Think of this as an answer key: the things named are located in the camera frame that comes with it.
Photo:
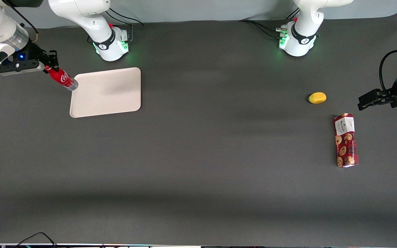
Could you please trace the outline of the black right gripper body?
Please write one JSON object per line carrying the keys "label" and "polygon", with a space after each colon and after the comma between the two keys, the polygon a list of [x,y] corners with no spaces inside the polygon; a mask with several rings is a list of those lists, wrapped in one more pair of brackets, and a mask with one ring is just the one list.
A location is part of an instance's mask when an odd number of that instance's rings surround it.
{"label": "black right gripper body", "polygon": [[42,48],[40,48],[36,43],[33,43],[32,40],[28,40],[27,44],[24,48],[16,51],[12,55],[12,62],[24,62],[24,61],[35,61],[40,59],[40,53],[42,52]]}

